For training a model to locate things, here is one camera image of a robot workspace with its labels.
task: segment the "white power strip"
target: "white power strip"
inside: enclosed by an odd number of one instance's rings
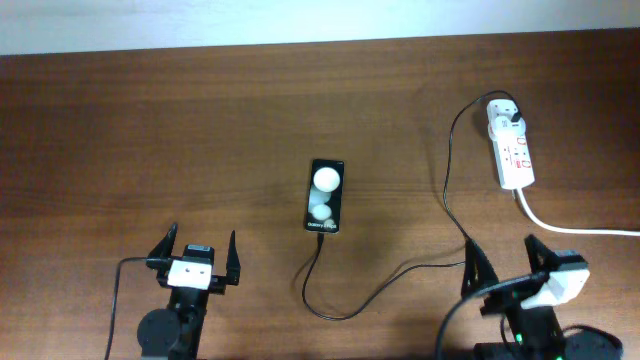
[[[524,119],[512,121],[518,112],[511,100],[492,100],[487,105],[489,137],[498,165],[500,186],[515,190],[533,184],[533,167],[525,136]]]
[[[492,100],[487,105],[487,116],[489,117],[489,137],[493,141],[500,186],[503,189],[514,191],[514,196],[518,196],[522,209],[531,221],[549,231],[565,234],[640,236],[640,231],[567,229],[546,224],[538,219],[529,208],[522,191],[522,188],[533,184],[535,180],[525,136],[526,124],[518,113],[516,104],[511,100]]]

